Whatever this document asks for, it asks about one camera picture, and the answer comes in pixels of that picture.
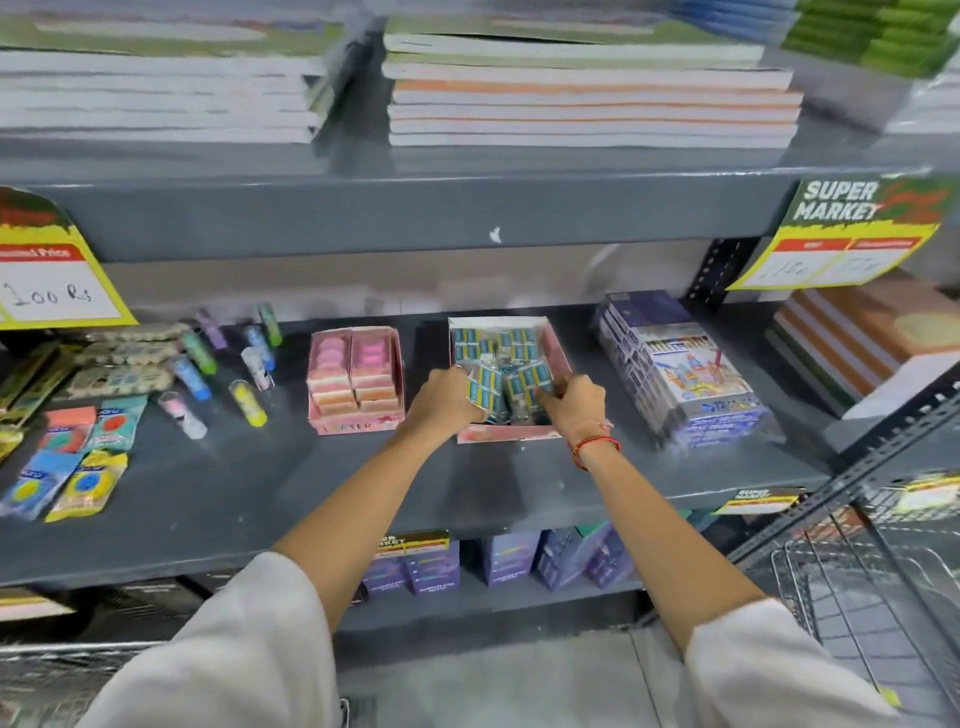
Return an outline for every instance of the sleeve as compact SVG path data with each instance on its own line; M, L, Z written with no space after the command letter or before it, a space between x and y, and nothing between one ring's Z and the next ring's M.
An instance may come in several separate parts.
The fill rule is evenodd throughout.
M684 661L706 728L902 725L872 686L773 599L697 627Z
M107 683L81 728L339 728L324 608L300 567L262 553L169 643Z

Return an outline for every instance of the pink eraser box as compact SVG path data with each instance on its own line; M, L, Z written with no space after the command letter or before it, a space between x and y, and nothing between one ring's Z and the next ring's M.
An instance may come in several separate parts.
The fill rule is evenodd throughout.
M566 379L572 369L566 360L557 332L546 316L458 316L447 318L447 328L532 328L537 332L537 343L550 367L554 381ZM450 366L454 364L453 336L448 336ZM512 440L549 440L561 437L553 425L467 425L457 433L457 443L502 443Z
M381 367L375 379L354 382L348 376L355 369L354 337L384 341ZM396 429L403 422L403 357L395 328L318 331L310 339L307 362L307 419L318 434L377 432Z

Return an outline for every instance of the tile floor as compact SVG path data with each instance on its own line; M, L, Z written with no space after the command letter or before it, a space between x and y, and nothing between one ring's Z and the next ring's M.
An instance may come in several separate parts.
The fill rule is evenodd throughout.
M641 657L668 674L669 658L648 633L590 632L359 669L339 676L340 693L354 705L351 728L682 728L675 674L653 681L669 715L658 719Z

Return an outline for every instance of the teal packet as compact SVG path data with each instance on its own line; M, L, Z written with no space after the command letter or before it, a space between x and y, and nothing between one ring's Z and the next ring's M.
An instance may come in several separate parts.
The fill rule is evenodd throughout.
M40 450L20 471L16 482L0 500L0 516L33 521L57 497L63 483L80 465L79 453Z
M86 441L84 454L95 449L126 452L132 448L136 426L146 406L146 395L104 400L97 413L97 424Z

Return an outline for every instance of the red bracelet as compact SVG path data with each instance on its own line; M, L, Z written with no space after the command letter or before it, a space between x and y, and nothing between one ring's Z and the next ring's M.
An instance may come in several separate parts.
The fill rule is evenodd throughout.
M616 445L616 449L618 451L623 449L622 447L620 447L619 441L611 437L610 435L590 435L589 437L585 437L583 440L581 440L579 443L573 446L573 464L578 468L580 468L580 470L585 471L586 468L584 467L583 463L580 462L580 448L582 448L587 443L595 443L601 440L608 443L613 443L614 445Z

